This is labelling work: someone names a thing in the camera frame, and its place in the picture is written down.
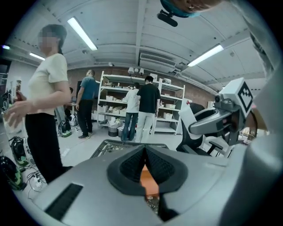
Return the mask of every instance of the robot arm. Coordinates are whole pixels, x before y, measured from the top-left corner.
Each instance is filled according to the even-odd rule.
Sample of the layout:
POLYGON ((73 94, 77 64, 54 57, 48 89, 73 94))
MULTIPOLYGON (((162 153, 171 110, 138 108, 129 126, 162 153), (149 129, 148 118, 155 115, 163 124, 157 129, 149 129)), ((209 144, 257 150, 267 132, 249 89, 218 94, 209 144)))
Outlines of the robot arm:
POLYGON ((217 134, 229 145, 237 144, 239 131, 244 128, 252 108, 252 100, 244 78, 233 80, 215 96, 214 108, 195 114, 197 121, 185 125, 191 134, 217 134))

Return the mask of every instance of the ceiling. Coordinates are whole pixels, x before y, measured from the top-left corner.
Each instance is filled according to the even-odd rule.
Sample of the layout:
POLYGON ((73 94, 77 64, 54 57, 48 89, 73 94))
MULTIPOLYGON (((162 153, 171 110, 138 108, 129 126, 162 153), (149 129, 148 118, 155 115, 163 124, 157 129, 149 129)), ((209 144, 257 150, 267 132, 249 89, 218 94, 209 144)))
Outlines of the ceiling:
POLYGON ((241 15, 227 2, 189 19, 174 17, 177 27, 157 18, 162 9, 159 0, 40 0, 15 28, 5 57, 38 65, 41 55, 37 35, 51 23, 63 24, 68 35, 63 46, 68 68, 105 66, 143 67, 191 82, 211 93, 229 81, 244 77, 257 94, 266 80, 260 60, 249 38, 241 15), (67 23, 75 17, 98 47, 91 51, 67 23), (224 50, 194 67, 187 63, 221 43, 224 50), (171 72, 158 66, 149 68, 141 53, 176 62, 171 72))

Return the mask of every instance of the orange part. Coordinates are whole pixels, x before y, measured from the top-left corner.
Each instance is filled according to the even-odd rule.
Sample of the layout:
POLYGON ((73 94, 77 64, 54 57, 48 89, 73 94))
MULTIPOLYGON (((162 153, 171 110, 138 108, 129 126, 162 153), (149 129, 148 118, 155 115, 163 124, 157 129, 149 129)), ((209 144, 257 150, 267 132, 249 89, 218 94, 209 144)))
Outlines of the orange part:
POLYGON ((146 196, 159 196, 159 187, 146 166, 141 172, 141 185, 145 187, 146 196))

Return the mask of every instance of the white wall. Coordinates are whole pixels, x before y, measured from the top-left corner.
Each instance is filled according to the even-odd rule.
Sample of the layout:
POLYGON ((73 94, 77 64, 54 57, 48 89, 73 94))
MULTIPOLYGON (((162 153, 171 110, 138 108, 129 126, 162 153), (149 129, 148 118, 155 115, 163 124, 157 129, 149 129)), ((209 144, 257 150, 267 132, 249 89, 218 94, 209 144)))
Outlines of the white wall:
POLYGON ((7 77, 7 84, 6 89, 10 89, 10 82, 14 79, 21 77, 22 84, 21 84, 21 92, 27 96, 28 95, 28 82, 30 81, 33 73, 35 72, 36 67, 31 66, 29 64, 21 63, 18 61, 12 61, 8 77, 7 77))

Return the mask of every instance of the black chair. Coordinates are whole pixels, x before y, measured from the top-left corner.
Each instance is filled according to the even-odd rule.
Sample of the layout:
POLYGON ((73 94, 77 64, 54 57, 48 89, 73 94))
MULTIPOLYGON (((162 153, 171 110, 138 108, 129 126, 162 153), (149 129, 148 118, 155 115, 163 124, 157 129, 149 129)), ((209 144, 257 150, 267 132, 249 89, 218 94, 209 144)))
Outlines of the black chair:
MULTIPOLYGON (((202 105, 199 105, 199 104, 190 103, 190 106, 191 106, 191 110, 192 110, 193 114, 196 114, 196 113, 204 110, 204 107, 202 105)), ((205 117, 207 117, 207 115, 203 114, 201 117, 196 117, 196 120, 198 121, 198 120, 201 120, 205 117)), ((223 150, 222 146, 220 146, 219 144, 217 144, 213 141, 209 142, 211 144, 211 147, 210 147, 208 152, 199 148, 199 146, 203 142, 203 136, 201 136, 198 139, 192 139, 190 137, 190 135, 189 135, 189 133, 188 133, 186 127, 185 127, 185 124, 183 123, 182 120, 181 120, 181 123, 182 123, 182 130, 183 130, 183 139, 182 139, 182 142, 176 148, 176 151, 189 153, 189 154, 199 154, 199 155, 211 156, 211 153, 215 148, 223 150)))

